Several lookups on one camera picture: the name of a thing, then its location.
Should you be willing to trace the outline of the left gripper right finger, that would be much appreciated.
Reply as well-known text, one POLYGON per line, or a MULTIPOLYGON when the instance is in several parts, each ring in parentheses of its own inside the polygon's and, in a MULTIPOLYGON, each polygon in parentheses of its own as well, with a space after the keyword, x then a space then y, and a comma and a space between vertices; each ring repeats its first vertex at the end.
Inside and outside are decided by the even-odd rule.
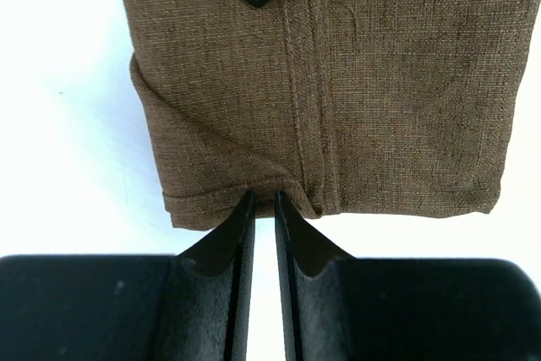
POLYGON ((359 259, 275 197, 289 360, 537 360, 540 295, 497 259, 359 259))

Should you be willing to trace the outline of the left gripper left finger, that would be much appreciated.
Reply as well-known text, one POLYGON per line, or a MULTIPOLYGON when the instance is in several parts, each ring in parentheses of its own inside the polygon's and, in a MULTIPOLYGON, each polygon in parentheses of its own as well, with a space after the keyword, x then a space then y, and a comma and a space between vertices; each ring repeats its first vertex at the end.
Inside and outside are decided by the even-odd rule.
POLYGON ((245 359, 254 206, 177 255, 3 257, 2 359, 245 359))

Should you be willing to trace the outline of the brown cloth napkin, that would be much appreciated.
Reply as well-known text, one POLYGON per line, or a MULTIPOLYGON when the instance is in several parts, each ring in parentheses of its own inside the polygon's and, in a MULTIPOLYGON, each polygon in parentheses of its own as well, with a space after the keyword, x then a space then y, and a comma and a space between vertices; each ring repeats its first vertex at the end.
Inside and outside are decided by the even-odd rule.
POLYGON ((172 225, 489 213, 540 0, 123 0, 172 225))

